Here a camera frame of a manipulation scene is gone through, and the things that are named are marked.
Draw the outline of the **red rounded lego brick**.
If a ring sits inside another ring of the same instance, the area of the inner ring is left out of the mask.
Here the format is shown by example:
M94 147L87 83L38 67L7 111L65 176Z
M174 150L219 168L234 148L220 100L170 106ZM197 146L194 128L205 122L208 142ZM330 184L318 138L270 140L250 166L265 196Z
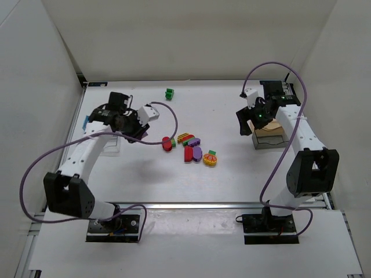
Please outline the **red rounded lego brick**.
M169 137L164 137L162 139L162 148L166 152L170 152L173 148L172 140Z

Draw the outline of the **green stepped lego block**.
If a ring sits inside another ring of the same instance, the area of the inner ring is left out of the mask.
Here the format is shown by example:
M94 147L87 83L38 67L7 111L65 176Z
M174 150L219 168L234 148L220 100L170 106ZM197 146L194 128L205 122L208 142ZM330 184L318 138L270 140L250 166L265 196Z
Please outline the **green stepped lego block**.
M165 91L165 98L167 100L172 100L173 96L174 96L174 89L167 88L166 91Z

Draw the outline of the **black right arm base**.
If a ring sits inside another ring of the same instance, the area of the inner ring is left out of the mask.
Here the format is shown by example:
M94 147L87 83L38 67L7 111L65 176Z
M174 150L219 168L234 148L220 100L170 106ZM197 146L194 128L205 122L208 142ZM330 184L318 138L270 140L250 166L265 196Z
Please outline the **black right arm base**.
M242 214L235 218L242 224L245 245L299 244L292 215L272 216L263 208L258 214Z

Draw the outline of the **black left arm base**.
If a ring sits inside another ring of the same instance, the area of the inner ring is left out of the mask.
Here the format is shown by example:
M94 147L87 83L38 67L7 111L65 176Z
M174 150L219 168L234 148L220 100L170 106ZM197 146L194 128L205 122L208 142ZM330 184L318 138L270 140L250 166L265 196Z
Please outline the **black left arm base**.
M85 242L88 243L138 243L141 212L125 212L108 222L90 221Z

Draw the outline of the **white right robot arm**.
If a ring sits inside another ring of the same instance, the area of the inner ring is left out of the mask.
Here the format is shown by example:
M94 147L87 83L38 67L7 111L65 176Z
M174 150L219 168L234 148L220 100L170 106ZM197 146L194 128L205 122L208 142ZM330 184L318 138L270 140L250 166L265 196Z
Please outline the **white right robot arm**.
M287 217L306 200L329 192L333 188L339 164L339 153L329 149L318 139L301 113L296 95L286 94L280 82L273 91L260 97L255 89L241 93L247 106L236 112L240 134L249 136L276 120L283 128L295 157L286 174L286 187L275 198L265 202L265 215Z

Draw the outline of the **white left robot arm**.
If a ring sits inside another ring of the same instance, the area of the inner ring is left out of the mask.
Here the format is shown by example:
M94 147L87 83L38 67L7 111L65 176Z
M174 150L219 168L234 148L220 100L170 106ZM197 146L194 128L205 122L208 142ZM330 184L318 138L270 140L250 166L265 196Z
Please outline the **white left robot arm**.
M97 200L88 187L89 176L102 150L116 134L123 134L133 143L141 140L149 122L159 113L146 104L138 110L128 106L130 97L110 93L108 103L98 106L89 115L85 141L77 143L72 154L55 173L43 179L48 208L53 213L75 218L110 220L118 212L116 205Z

